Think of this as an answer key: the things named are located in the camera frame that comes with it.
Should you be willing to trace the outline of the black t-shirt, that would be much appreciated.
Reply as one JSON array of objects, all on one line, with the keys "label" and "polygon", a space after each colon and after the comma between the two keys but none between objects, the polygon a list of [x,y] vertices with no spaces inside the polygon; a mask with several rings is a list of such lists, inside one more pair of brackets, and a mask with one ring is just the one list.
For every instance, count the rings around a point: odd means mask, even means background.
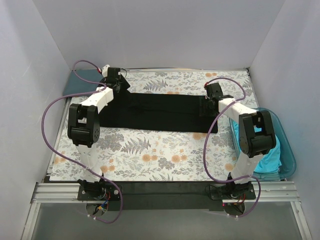
[{"label": "black t-shirt", "polygon": [[207,133],[218,115],[203,110],[203,95],[123,91],[99,113],[101,127]]}]

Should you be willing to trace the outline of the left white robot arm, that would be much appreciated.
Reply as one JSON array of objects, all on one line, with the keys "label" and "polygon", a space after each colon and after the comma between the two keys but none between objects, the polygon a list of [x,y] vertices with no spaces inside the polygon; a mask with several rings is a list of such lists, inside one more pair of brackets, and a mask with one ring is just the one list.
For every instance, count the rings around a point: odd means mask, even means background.
[{"label": "left white robot arm", "polygon": [[96,88],[96,93],[79,104],[69,106],[67,135],[80,154],[79,162],[84,165],[84,177],[77,182],[86,193],[100,195],[103,191],[103,173],[98,166],[97,152],[101,130],[99,113],[114,99],[114,94],[130,87],[121,74],[122,70],[105,65],[99,70],[103,85]]}]

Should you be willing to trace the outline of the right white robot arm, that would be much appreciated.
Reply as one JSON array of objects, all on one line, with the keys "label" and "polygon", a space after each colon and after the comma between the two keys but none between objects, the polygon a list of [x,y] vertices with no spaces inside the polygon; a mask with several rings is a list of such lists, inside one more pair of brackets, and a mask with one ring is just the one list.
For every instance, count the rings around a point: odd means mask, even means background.
[{"label": "right white robot arm", "polygon": [[[204,109],[216,114],[203,147],[203,163],[207,175],[215,182],[224,184],[224,192],[228,195],[239,196],[250,190],[253,173],[270,150],[274,149],[277,139],[271,114],[267,110],[258,111],[249,108],[231,95],[224,95],[218,82],[204,85],[206,97]],[[210,175],[206,164],[206,149],[210,133],[218,125],[218,119],[227,116],[238,124],[238,144],[240,155],[235,167],[228,174],[227,180],[218,180]]]}]

